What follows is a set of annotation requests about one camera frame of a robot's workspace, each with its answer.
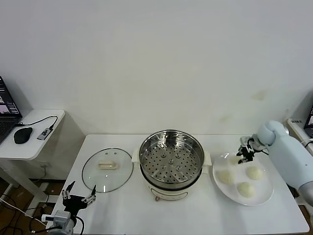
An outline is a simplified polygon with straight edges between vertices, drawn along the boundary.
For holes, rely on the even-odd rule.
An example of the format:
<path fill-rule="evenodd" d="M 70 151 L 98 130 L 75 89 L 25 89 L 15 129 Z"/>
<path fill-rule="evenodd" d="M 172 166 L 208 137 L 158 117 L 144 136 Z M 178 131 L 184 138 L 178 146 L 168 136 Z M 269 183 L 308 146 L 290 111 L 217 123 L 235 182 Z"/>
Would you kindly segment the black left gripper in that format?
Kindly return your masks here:
<path fill-rule="evenodd" d="M 70 191 L 73 188 L 75 181 L 67 186 L 65 190 L 62 190 L 64 211 L 78 212 L 86 208 L 87 204 L 92 204 L 96 200 L 96 185 L 93 187 L 91 194 L 87 197 L 70 195 Z"/>

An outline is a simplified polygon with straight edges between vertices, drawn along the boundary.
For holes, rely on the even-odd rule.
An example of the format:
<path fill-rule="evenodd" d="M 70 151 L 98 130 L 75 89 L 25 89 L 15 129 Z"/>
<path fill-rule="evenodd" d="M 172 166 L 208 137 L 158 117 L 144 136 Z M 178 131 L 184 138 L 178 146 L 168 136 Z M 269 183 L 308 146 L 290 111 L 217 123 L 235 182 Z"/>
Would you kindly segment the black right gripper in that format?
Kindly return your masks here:
<path fill-rule="evenodd" d="M 250 145 L 242 146 L 242 149 L 238 150 L 236 156 L 243 156 L 243 158 L 238 161 L 238 164 L 251 162 L 254 160 L 254 149 Z"/>

